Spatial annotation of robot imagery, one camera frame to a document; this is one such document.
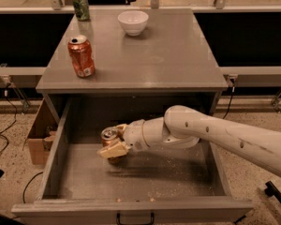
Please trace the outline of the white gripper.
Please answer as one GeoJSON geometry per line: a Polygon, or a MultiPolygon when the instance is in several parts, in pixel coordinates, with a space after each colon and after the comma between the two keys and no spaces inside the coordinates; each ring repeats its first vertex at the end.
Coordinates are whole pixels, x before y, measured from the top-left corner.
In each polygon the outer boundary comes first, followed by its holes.
{"type": "Polygon", "coordinates": [[[124,142],[119,139],[105,142],[103,147],[97,151],[102,158],[118,158],[125,156],[129,149],[134,153],[145,151],[149,148],[143,137],[143,119],[130,124],[120,124],[116,128],[119,134],[124,134],[124,142]]]}

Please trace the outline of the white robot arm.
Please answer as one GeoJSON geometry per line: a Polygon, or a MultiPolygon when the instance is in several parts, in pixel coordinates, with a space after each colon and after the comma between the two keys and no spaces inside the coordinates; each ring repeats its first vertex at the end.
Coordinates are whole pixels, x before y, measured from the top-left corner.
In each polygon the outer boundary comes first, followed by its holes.
{"type": "Polygon", "coordinates": [[[214,143],[281,177],[281,132],[172,106],[162,117],[107,127],[101,132],[103,158],[118,158],[154,146],[185,149],[200,140],[214,143]]]}

